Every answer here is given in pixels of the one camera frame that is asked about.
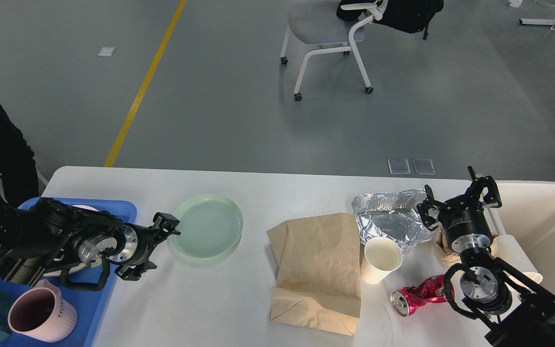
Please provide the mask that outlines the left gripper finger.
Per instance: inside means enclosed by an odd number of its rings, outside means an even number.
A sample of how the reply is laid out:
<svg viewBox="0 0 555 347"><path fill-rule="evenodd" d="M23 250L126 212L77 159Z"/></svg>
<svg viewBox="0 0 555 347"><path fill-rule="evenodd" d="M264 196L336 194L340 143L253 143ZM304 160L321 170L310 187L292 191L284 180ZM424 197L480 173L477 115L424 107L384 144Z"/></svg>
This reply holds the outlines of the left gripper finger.
<svg viewBox="0 0 555 347"><path fill-rule="evenodd" d="M158 212L153 217L154 241L165 241L170 235L181 235L177 230L179 219L172 214Z"/></svg>
<svg viewBox="0 0 555 347"><path fill-rule="evenodd" d="M154 264L154 262L145 261L134 266L128 264L117 266L117 268L115 269L115 274L122 280L138 281L143 273L156 268L157 265Z"/></svg>

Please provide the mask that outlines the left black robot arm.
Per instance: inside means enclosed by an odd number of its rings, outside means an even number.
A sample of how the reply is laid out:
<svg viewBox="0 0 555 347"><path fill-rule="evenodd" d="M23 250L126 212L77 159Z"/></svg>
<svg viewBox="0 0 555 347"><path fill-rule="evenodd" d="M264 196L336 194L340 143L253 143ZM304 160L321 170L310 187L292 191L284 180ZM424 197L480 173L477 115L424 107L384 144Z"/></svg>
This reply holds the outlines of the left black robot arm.
<svg viewBox="0 0 555 347"><path fill-rule="evenodd" d="M44 274L59 272L71 290L97 292L115 274L137 281L155 269L154 249L179 235L179 220L156 213L151 227L137 226L106 211L91 211L40 198L29 210L8 205L0 195L0 278L36 286Z"/></svg>

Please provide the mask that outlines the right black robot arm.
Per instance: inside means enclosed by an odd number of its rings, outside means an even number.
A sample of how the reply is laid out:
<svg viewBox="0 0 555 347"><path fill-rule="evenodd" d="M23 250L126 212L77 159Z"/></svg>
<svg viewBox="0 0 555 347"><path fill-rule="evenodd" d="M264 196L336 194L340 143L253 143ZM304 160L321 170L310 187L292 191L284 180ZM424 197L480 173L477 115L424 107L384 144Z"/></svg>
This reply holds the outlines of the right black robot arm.
<svg viewBox="0 0 555 347"><path fill-rule="evenodd" d="M484 210L502 206L492 176L479 176L468 167L471 184L462 195L445 202L436 200L429 185L417 206L424 226L441 230L449 249L460 256L444 277L462 271L460 288L465 309L451 294L445 298L452 309L472 320L481 320L494 347L555 347L555 295L529 279L500 257L491 255L492 234Z"/></svg>

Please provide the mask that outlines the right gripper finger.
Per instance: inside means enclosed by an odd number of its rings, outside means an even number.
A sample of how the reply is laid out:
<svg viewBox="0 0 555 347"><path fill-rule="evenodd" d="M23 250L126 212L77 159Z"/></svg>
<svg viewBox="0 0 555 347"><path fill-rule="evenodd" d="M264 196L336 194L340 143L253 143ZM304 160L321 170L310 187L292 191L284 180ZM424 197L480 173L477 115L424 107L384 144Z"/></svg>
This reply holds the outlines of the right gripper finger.
<svg viewBox="0 0 555 347"><path fill-rule="evenodd" d="M423 222L423 226L430 231L436 231L441 225L438 216L434 217L429 214L431 210L441 213L447 210L447 203L441 202L434 198L433 190L429 185L424 185L426 198L416 207L419 217Z"/></svg>
<svg viewBox="0 0 555 347"><path fill-rule="evenodd" d="M472 166L467 167L471 184L464 193L464 209L485 209L502 207L498 186L492 176L477 176Z"/></svg>

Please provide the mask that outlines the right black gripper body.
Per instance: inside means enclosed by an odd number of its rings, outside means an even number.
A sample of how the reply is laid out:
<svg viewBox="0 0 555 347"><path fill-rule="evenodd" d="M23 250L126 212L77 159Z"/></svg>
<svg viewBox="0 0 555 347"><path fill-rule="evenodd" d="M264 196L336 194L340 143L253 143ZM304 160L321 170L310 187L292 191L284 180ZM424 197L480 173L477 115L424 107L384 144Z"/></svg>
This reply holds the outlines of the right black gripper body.
<svg viewBox="0 0 555 347"><path fill-rule="evenodd" d="M459 210L447 208L438 214L447 245L450 250L461 254L470 248L489 248L492 234L484 215L484 209Z"/></svg>

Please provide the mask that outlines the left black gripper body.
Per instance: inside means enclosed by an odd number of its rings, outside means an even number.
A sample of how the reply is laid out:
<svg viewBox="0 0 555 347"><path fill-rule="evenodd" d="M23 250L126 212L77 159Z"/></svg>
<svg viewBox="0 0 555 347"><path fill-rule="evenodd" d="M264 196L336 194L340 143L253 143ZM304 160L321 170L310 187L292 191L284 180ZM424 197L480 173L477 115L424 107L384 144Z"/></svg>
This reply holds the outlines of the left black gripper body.
<svg viewBox="0 0 555 347"><path fill-rule="evenodd" d="M114 229L117 241L115 252L109 261L120 266L154 267L156 264L149 260L150 255L158 244L162 242L162 232L156 228L133 226L124 224Z"/></svg>

